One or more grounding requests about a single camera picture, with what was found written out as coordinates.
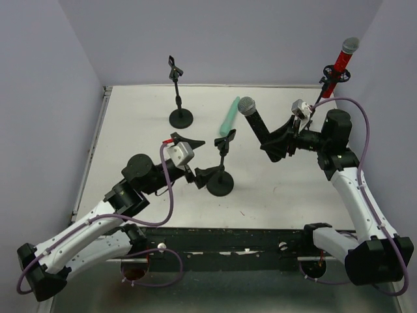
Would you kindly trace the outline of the black round-base stand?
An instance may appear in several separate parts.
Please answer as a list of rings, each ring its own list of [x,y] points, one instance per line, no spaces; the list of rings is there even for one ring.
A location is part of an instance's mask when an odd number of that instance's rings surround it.
[[[177,105],[177,108],[173,110],[169,116],[169,123],[176,129],[185,129],[193,123],[194,117],[191,111],[182,107],[182,98],[179,93],[178,80],[184,72],[176,66],[175,59],[172,55],[168,58],[168,65],[171,68],[169,79],[174,83],[176,93],[175,103]]]
[[[223,197],[231,193],[234,188],[232,176],[225,170],[225,157],[229,153],[230,142],[234,140],[236,130],[230,130],[226,136],[216,138],[214,146],[218,148],[220,154],[220,164],[214,171],[207,183],[207,190],[214,196]]]

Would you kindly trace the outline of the black microphone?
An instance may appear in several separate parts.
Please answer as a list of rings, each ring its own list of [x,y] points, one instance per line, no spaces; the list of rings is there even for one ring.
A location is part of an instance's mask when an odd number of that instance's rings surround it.
[[[237,108],[238,112],[246,118],[259,143],[261,145],[266,143],[270,137],[270,132],[256,109],[254,99],[242,97],[238,102]]]

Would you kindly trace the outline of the teal microphone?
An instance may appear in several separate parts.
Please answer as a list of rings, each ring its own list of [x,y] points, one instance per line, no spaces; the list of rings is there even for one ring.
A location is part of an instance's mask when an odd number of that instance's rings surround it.
[[[228,135],[229,131],[232,129],[233,124],[235,122],[235,117],[237,116],[238,112],[238,103],[240,101],[240,97],[236,97],[232,104],[230,105],[227,114],[220,126],[219,135],[224,137]]]

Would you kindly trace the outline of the black tripod shock-mount stand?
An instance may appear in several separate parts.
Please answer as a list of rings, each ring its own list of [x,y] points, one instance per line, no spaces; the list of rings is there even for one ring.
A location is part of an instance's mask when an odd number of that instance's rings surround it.
[[[323,99],[328,99],[334,92],[336,85],[339,83],[345,83],[351,78],[351,73],[346,69],[338,69],[335,65],[326,65],[323,68],[323,76],[320,79],[322,89],[315,102],[315,105],[320,103]]]

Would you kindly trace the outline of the red rhinestone microphone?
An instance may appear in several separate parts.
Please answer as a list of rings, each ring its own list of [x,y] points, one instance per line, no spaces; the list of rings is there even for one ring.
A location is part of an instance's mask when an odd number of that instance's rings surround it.
[[[353,53],[359,48],[360,40],[357,37],[349,37],[343,41],[341,51],[334,65],[338,69],[347,69]]]

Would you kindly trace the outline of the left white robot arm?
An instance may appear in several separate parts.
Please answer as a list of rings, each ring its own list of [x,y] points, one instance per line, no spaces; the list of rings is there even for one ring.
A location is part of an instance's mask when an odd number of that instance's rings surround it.
[[[33,294],[38,302],[48,300],[82,270],[100,261],[127,256],[137,248],[144,250],[146,245],[138,225],[157,228],[169,222],[175,203],[173,183],[185,177],[198,188],[204,186],[199,172],[188,165],[195,150],[204,144],[203,140],[188,139],[174,132],[160,146],[160,164],[155,165],[146,154],[132,156],[121,171],[122,180],[84,217],[43,243],[25,243],[19,247],[22,273],[17,293]],[[166,188],[169,194],[167,216],[160,222],[136,219],[149,205],[146,197],[161,188]]]

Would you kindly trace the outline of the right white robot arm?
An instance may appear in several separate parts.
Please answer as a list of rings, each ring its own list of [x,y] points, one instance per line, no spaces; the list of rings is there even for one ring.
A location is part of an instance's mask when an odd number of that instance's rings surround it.
[[[320,132],[302,130],[294,116],[261,141],[271,161],[296,149],[317,153],[320,169],[340,195],[352,220],[357,239],[350,239],[325,223],[308,224],[311,245],[340,261],[356,286],[397,282],[414,251],[409,237],[401,237],[382,216],[359,170],[357,156],[348,148],[351,116],[339,109],[327,112]]]

